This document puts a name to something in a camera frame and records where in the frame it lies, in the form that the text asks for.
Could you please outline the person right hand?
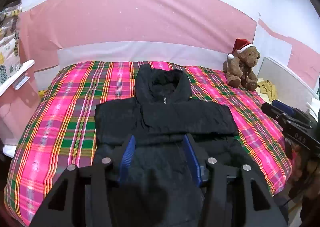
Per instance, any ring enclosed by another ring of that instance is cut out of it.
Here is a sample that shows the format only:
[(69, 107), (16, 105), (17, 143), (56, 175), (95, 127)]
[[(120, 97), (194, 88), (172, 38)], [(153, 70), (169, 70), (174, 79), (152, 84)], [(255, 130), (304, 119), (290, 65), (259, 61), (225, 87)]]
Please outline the person right hand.
[(294, 146), (296, 154), (290, 176), (293, 193), (314, 200), (319, 196), (319, 161), (315, 161), (308, 150)]

